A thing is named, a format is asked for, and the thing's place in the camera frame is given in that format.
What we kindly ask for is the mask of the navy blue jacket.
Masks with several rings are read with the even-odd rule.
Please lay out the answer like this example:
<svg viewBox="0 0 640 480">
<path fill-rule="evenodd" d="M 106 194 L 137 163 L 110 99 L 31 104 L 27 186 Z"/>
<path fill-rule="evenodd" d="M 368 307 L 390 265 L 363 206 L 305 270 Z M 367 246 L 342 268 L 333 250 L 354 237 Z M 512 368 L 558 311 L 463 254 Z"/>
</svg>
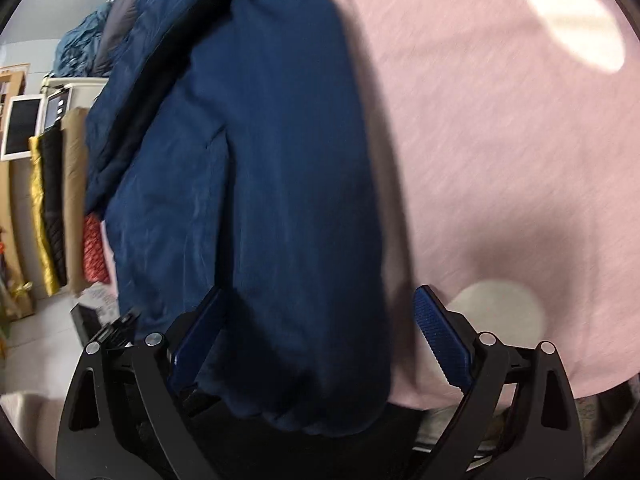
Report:
<svg viewBox="0 0 640 480">
<path fill-rule="evenodd" d="M 341 436 L 390 393 L 368 139 L 332 0 L 145 0 L 87 118 L 119 305 L 163 332 L 228 290 L 198 383 Z"/>
</svg>

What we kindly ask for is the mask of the gold black hanging fabric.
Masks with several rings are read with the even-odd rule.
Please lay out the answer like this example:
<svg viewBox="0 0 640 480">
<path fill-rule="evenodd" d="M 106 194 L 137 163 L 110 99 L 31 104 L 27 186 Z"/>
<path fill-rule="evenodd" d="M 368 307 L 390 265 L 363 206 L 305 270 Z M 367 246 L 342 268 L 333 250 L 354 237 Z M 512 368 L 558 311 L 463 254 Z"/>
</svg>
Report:
<svg viewBox="0 0 640 480">
<path fill-rule="evenodd" d="M 61 123 L 29 139 L 30 198 L 44 289 L 54 296 L 67 284 L 63 218 L 63 133 Z"/>
</svg>

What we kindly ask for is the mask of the white framed picture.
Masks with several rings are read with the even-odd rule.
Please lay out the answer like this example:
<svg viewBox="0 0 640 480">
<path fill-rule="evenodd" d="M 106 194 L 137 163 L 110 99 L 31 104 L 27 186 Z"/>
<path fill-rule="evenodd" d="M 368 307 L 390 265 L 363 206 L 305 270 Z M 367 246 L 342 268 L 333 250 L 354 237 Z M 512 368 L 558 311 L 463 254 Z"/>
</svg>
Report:
<svg viewBox="0 0 640 480">
<path fill-rule="evenodd" d="M 44 95 L 12 96 L 6 110 L 1 145 L 2 162 L 30 157 L 29 140 L 41 131 Z"/>
</svg>

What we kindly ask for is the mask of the pink polka dot bedsheet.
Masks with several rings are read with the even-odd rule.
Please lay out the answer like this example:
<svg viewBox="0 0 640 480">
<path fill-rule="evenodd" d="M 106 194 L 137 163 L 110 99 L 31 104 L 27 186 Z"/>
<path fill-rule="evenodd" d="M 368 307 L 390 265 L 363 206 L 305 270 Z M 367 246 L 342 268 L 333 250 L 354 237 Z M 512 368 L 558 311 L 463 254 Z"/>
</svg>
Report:
<svg viewBox="0 0 640 480">
<path fill-rule="evenodd" d="M 414 327 L 436 289 L 575 396 L 639 369 L 639 41 L 615 0 L 334 0 L 385 236 L 394 403 L 457 403 Z"/>
</svg>

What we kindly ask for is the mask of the grey blue covered sofa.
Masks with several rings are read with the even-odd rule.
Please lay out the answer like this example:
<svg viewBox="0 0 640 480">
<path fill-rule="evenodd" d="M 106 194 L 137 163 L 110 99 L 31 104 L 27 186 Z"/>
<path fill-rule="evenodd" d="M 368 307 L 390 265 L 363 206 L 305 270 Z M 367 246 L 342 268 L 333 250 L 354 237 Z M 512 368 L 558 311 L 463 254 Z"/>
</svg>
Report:
<svg viewBox="0 0 640 480">
<path fill-rule="evenodd" d="M 55 77 L 110 76 L 120 45 L 146 0 L 108 0 L 66 32 L 55 49 Z"/>
</svg>

